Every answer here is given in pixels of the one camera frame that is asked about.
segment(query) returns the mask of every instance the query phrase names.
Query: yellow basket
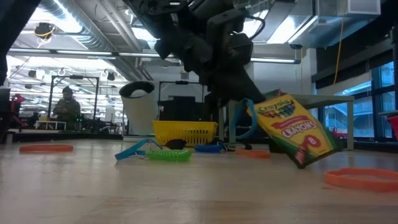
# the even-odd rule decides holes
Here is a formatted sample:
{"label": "yellow basket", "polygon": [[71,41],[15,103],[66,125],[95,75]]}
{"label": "yellow basket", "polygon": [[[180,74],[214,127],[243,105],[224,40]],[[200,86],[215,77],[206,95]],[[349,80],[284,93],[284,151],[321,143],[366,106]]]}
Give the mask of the yellow basket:
{"label": "yellow basket", "polygon": [[155,140],[166,145],[171,140],[183,139],[187,146],[208,144],[216,136],[217,123],[204,121],[153,121]]}

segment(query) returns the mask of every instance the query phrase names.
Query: orange rubber ring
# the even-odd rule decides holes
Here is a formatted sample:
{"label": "orange rubber ring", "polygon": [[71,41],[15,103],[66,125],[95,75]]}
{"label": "orange rubber ring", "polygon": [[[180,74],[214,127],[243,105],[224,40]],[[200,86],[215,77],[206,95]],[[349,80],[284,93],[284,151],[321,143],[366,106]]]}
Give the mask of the orange rubber ring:
{"label": "orange rubber ring", "polygon": [[268,159],[271,156],[269,151],[264,151],[264,150],[237,149],[236,153],[239,155],[249,156],[253,158],[260,158],[260,159]]}
{"label": "orange rubber ring", "polygon": [[73,146],[63,145],[34,145],[34,146],[21,146],[20,152],[72,152]]}
{"label": "orange rubber ring", "polygon": [[[379,179],[345,177],[343,175],[375,176]],[[349,189],[393,192],[398,191],[398,172],[372,168],[343,168],[325,172],[325,182]]]}

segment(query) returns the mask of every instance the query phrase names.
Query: wall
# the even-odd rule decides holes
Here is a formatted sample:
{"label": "wall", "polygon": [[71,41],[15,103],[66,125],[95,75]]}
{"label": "wall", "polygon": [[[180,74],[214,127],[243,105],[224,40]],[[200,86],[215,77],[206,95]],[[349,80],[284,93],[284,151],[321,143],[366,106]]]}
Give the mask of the wall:
{"label": "wall", "polygon": [[311,76],[316,72],[316,51],[308,49],[300,65],[255,63],[254,83],[264,93],[280,88],[290,94],[314,94]]}

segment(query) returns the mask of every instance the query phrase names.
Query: fluorescent light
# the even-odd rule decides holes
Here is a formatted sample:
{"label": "fluorescent light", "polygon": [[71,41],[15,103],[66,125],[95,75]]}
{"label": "fluorescent light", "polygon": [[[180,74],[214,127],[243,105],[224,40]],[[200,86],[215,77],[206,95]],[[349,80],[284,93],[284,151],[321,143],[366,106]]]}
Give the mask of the fluorescent light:
{"label": "fluorescent light", "polygon": [[307,24],[305,24],[296,34],[293,35],[292,38],[290,38],[287,42],[292,43],[295,41],[298,37],[300,37],[304,31],[306,31],[315,21],[318,20],[318,16],[314,16]]}
{"label": "fluorescent light", "polygon": [[116,57],[108,57],[108,56],[87,56],[87,59],[116,60]]}
{"label": "fluorescent light", "polygon": [[112,52],[94,52],[88,50],[58,50],[59,54],[72,54],[72,55],[112,55]]}
{"label": "fluorescent light", "polygon": [[19,48],[11,48],[9,52],[20,52],[20,53],[50,53],[50,50],[44,49],[19,49]]}
{"label": "fluorescent light", "polygon": [[146,40],[149,42],[156,42],[156,40],[157,40],[146,29],[141,29],[141,28],[131,28],[131,29],[137,39],[142,39],[142,40]]}
{"label": "fluorescent light", "polygon": [[[21,94],[21,95],[39,95],[39,96],[50,96],[50,93],[43,93],[43,92],[33,92],[33,91],[11,91],[10,94]],[[53,93],[52,96],[60,96],[62,97],[62,93]],[[85,93],[74,93],[73,96],[77,98],[87,98],[87,99],[94,99],[95,94],[85,94]],[[100,95],[98,94],[98,99],[105,99],[107,95]],[[121,99],[120,95],[108,95],[111,98]]]}
{"label": "fluorescent light", "polygon": [[251,62],[268,62],[268,63],[297,63],[294,59],[279,59],[279,58],[252,58]]}
{"label": "fluorescent light", "polygon": [[160,58],[156,53],[119,53],[120,56]]}

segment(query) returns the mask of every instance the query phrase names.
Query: person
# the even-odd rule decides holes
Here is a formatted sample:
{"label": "person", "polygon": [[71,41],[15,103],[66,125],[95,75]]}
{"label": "person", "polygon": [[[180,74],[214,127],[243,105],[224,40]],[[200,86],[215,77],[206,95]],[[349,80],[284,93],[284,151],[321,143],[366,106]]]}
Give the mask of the person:
{"label": "person", "polygon": [[57,119],[67,123],[68,130],[75,129],[77,117],[80,115],[80,104],[73,98],[73,91],[69,86],[62,90],[63,99],[59,100],[53,113]]}

